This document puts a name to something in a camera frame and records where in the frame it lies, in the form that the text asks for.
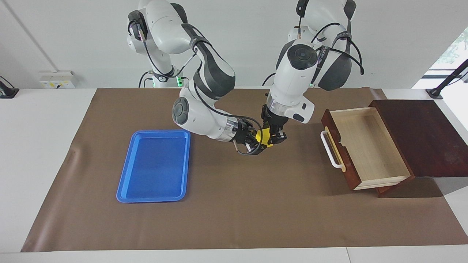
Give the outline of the wooden drawer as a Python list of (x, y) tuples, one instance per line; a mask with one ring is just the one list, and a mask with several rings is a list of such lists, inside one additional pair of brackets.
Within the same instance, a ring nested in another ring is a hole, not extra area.
[(344, 161), (350, 190), (395, 186), (410, 177), (375, 107), (326, 110), (321, 123), (329, 128)]

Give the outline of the white wall socket box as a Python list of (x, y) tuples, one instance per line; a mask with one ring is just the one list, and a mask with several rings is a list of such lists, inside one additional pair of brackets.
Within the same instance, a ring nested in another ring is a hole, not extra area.
[(56, 72), (42, 70), (39, 72), (39, 82), (45, 89), (74, 89), (78, 84), (71, 70)]

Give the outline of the white drawer handle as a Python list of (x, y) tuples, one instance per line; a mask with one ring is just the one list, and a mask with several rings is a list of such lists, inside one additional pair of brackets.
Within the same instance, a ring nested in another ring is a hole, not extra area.
[(346, 167), (344, 161), (338, 151), (338, 148), (331, 136), (331, 132), (328, 127), (324, 127), (324, 130), (320, 133), (320, 139), (325, 148), (326, 154), (328, 155), (329, 161), (334, 168), (339, 168), (344, 173)]

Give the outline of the yellow cube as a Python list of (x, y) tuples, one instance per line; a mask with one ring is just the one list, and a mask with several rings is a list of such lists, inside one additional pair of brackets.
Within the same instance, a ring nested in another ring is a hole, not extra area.
[(257, 140), (257, 141), (260, 142), (261, 144), (266, 145), (266, 148), (271, 148), (273, 145), (268, 144), (270, 128), (267, 127), (267, 128), (262, 129), (261, 131), (260, 130), (258, 130), (258, 131), (261, 134), (261, 139)]

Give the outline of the brown table mat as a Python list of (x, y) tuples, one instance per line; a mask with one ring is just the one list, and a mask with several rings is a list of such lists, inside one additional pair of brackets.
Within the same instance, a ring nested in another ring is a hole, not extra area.
[(368, 106), (379, 90), (311, 89), (315, 116), (258, 156), (192, 135), (179, 202), (120, 203), (116, 192), (137, 130), (175, 129), (177, 89), (98, 89), (22, 246), (60, 250), (232, 249), (468, 244), (445, 198), (378, 198), (349, 190), (328, 160), (326, 108)]

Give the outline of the blue plastic tray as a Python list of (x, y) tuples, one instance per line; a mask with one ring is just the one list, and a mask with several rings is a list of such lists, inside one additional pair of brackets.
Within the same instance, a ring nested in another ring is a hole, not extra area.
[(190, 140), (190, 133), (183, 129), (136, 131), (116, 199), (120, 203), (181, 201), (187, 190)]

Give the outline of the black table clamp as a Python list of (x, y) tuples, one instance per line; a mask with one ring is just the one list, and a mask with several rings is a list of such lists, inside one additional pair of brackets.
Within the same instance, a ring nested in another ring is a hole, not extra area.
[(19, 92), (19, 88), (0, 75), (0, 99), (12, 99)]

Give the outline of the dark wooden drawer cabinet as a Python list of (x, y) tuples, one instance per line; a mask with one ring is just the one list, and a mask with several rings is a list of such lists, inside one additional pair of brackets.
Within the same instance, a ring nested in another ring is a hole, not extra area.
[(410, 176), (379, 198), (439, 198), (468, 186), (468, 145), (433, 100), (373, 100)]

